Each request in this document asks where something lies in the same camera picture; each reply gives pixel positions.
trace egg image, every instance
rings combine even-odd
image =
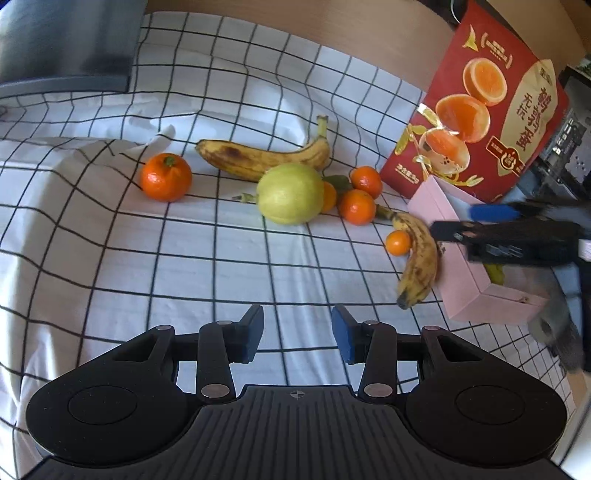
[[[466,143],[448,130],[427,130],[418,142],[419,153],[429,159],[431,168],[445,176],[463,172],[470,164]]]

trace ripe banana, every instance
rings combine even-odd
[[[326,139],[328,117],[319,115],[317,122],[316,139],[294,152],[260,150],[223,140],[201,140],[195,149],[210,165],[249,181],[259,181],[267,170],[284,163],[301,163],[320,170],[330,155]]]
[[[407,310],[423,301],[431,291],[439,260],[437,244],[427,225],[409,213],[395,212],[392,225],[396,230],[408,232],[413,245],[413,252],[398,282],[396,300],[400,308]]]
[[[503,283],[505,283],[505,273],[503,272],[503,265],[488,263],[485,263],[483,265],[492,283],[495,283],[497,285],[503,285]]]

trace small orange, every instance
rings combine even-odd
[[[400,257],[410,252],[412,240],[404,230],[395,230],[386,237],[384,243],[389,254]]]
[[[366,225],[375,217],[376,206],[371,195],[363,190],[349,190],[339,203],[341,217],[354,225]]]
[[[322,204],[322,213],[331,211],[336,205],[336,189],[328,181],[324,181],[324,203]]]
[[[382,193],[382,179],[375,168],[364,166],[351,172],[351,183],[354,189],[363,190],[376,199]]]
[[[176,202],[188,192],[192,181],[189,164],[173,153],[150,158],[141,172],[142,190],[148,197],[161,202]]]

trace orange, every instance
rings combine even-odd
[[[480,57],[466,63],[463,80],[466,91],[486,106],[501,103],[507,95],[505,76],[492,60]]]
[[[463,172],[470,164],[470,152],[457,135],[441,128],[427,130],[418,142],[419,153],[431,162],[431,168],[442,175]]]
[[[375,168],[364,166],[351,172],[351,183],[354,189],[363,190],[376,199],[382,193],[382,179]]]
[[[400,257],[410,252],[412,240],[404,230],[395,230],[386,237],[384,243],[389,254]]]
[[[324,181],[324,203],[322,204],[322,213],[327,213],[331,211],[334,206],[336,205],[336,189],[335,187],[327,182]]]
[[[457,132],[466,143],[482,140],[491,126],[491,115],[486,105],[465,93],[443,97],[435,106],[435,113],[443,125]]]
[[[339,203],[341,217],[354,225],[366,225],[375,217],[376,206],[371,195],[363,190],[349,190]]]
[[[148,160],[140,175],[144,193],[161,202],[175,202],[188,192],[193,181],[191,168],[182,157],[161,153]]]

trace wooden surface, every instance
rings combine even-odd
[[[587,396],[587,389],[591,384],[591,377],[584,374],[582,371],[575,374],[567,374],[569,379],[570,389],[573,392],[574,404],[578,407],[583,403],[585,396]]]
[[[557,71],[584,56],[560,0],[489,0],[533,52]],[[149,0],[148,11],[242,18],[335,48],[426,90],[451,28],[416,0]]]
[[[560,0],[573,21],[587,53],[591,53],[591,7],[584,0]]]

